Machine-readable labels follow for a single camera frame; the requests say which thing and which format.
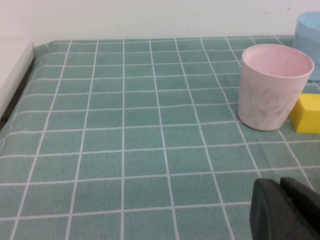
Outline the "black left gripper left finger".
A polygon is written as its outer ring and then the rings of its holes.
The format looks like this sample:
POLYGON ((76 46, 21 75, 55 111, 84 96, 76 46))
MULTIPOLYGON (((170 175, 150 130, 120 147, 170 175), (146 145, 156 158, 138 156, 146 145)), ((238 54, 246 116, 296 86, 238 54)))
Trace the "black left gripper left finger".
POLYGON ((254 240, 318 240, 316 231, 280 187, 280 181, 254 181, 249 215, 254 240))

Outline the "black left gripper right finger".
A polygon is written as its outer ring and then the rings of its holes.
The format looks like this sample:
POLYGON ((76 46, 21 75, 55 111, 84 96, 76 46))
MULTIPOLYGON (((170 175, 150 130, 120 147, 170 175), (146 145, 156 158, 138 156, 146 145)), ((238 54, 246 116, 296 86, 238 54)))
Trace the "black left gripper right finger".
POLYGON ((292 177, 282 177, 279 184, 307 222, 319 232, 320 195, 292 177))

